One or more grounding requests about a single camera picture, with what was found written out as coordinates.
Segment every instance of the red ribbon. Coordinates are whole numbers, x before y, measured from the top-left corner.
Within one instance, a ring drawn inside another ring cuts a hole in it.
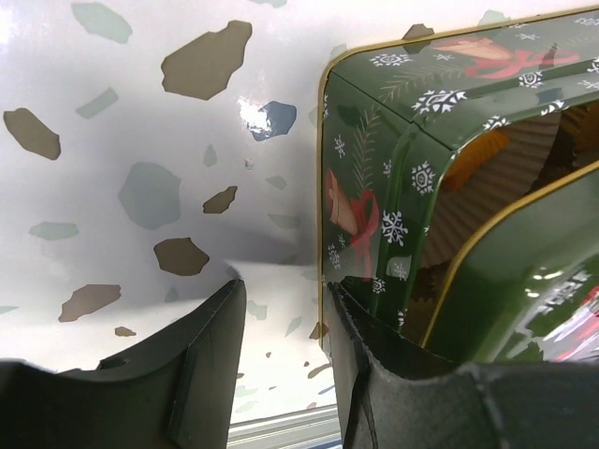
[[[366,205],[372,201],[371,216],[366,216]],[[356,259],[364,260],[364,279],[368,280],[372,273],[371,237],[378,227],[379,209],[372,190],[362,192],[360,199],[351,200],[352,211],[358,224],[358,233],[351,238],[351,244],[356,250]]]
[[[570,51],[550,51],[548,53],[533,53],[532,51],[516,50],[514,58],[509,60],[492,60],[474,58],[476,65],[468,67],[464,73],[473,78],[486,78],[491,80],[502,80],[519,73],[526,67],[535,67],[554,64],[575,63],[580,57]],[[497,69],[491,73],[484,73],[490,69]]]

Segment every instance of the snowflake pattern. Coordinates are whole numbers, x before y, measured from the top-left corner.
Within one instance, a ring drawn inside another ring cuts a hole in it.
[[[434,55],[435,59],[437,61],[451,61],[453,59],[453,55],[451,54],[435,54]]]
[[[541,116],[548,115],[551,112],[563,109],[567,109],[565,108],[565,102],[563,100],[553,100],[551,103],[547,105],[546,108],[541,110]]]
[[[324,103],[324,107],[323,107],[323,112],[322,112],[322,118],[326,119],[329,116],[329,104],[327,103],[327,100],[329,99],[329,96],[327,94],[325,94],[325,101]]]
[[[537,35],[526,35],[524,33],[520,33],[519,35],[516,35],[516,37],[519,37],[521,40],[536,40],[540,38],[540,36]]]
[[[525,73],[518,77],[519,85],[521,87],[530,87],[536,89],[543,85],[543,73],[542,72],[531,72]]]
[[[383,174],[387,177],[391,176],[391,160],[383,163]]]
[[[581,81],[578,84],[584,86],[586,89],[595,89],[599,91],[599,82]]]
[[[587,72],[599,73],[599,57],[592,60],[591,67],[587,68]]]
[[[483,124],[483,128],[485,128],[485,131],[489,131],[491,129],[500,128],[502,126],[508,126],[509,124],[511,123],[505,117],[493,115]]]
[[[345,142],[341,138],[341,134],[335,138],[335,151],[339,154],[339,158],[345,156]]]
[[[399,243],[403,246],[403,238],[408,233],[408,228],[403,225],[402,213],[383,210],[381,233],[389,243]]]
[[[337,253],[335,245],[331,243],[328,249],[330,263],[333,265],[335,269],[341,269],[341,257],[339,257],[339,253]]]
[[[390,65],[397,66],[409,63],[410,61],[412,61],[412,58],[410,58],[410,56],[408,56],[407,54],[382,53],[377,56],[374,56],[369,61],[377,67],[380,67],[381,65],[389,67]]]
[[[580,25],[585,26],[597,26],[599,25],[599,19],[593,19],[591,17],[581,17],[580,19],[576,19],[574,23],[578,23]]]
[[[449,112],[454,106],[460,101],[466,100],[466,93],[464,91],[427,91],[418,101],[412,106],[412,109],[417,111],[419,114],[425,112],[441,111]]]
[[[391,266],[391,274],[394,278],[400,278],[402,281],[408,280],[409,271],[405,269],[402,262],[393,262]]]
[[[421,195],[432,192],[432,182],[434,177],[435,173],[432,171],[429,161],[425,161],[418,166],[412,167],[412,186],[415,187],[416,191]]]
[[[385,281],[380,278],[373,278],[373,293],[377,295],[385,293]]]

